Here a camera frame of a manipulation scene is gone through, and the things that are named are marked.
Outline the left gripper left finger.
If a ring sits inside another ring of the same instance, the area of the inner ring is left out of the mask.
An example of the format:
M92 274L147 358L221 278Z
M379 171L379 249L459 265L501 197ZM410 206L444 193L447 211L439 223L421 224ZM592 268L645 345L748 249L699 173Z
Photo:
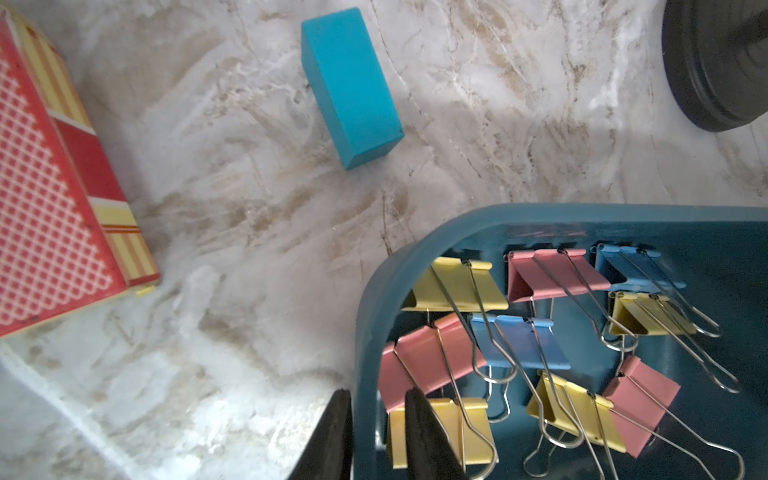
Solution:
M338 389L328 402L289 479L349 479L352 459L351 392Z

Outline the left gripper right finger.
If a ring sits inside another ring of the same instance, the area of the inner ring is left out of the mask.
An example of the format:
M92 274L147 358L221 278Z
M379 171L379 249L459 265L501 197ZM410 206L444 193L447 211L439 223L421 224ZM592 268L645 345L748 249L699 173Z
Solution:
M409 479L467 478L448 435L425 394L418 388L405 394L405 437Z

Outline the teal plastic storage box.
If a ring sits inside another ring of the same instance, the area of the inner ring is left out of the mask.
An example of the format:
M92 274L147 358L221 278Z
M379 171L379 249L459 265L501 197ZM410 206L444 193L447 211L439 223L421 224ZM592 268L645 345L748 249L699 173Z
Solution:
M447 313L404 312L401 305L420 276L438 257L490 262L491 275L507 299L510 251L579 248L595 267L598 243L658 250L687 283L683 295L716 321L722 335L696 332L694 338L740 382L729 393L704 373L671 337L639 337L637 349L622 353L604 346L589 318L570 299L510 303L511 315L549 319L571 368L555 370L596 395L603 392L629 355L680 385L672 413L705 439L738 451L745 462L743 479L767 475L767 213L761 208L653 205L505 204L458 217L425 239L390 256L369 281L357 314L356 391L354 394L354 475L358 479L403 479L386 451L388 414L379 396L382 352L390 342ZM640 457L605 452L592 457L587 446L573 450L539 446L537 421L526 405L538 382L511 381L509 418L490 423L499 461L487 479L710 479L698 464L665 443L652 439ZM483 398L486 384L475 373L446 386L433 398L456 391ZM715 479L738 479L736 458L709 448L674 420L664 418L658 432L699 456Z

